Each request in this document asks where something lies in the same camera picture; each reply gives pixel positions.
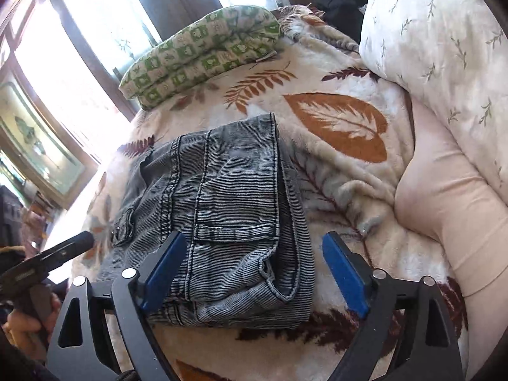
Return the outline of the person's left hand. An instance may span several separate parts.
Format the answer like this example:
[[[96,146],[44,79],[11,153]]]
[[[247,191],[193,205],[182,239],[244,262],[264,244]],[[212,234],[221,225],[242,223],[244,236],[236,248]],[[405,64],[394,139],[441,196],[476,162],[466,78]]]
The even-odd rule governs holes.
[[[13,310],[3,326],[8,341],[31,359],[46,360],[46,348],[42,346],[38,333],[44,327],[47,332],[47,342],[51,341],[61,308],[61,302],[54,293],[51,297],[51,305],[52,313],[43,323],[19,310]]]

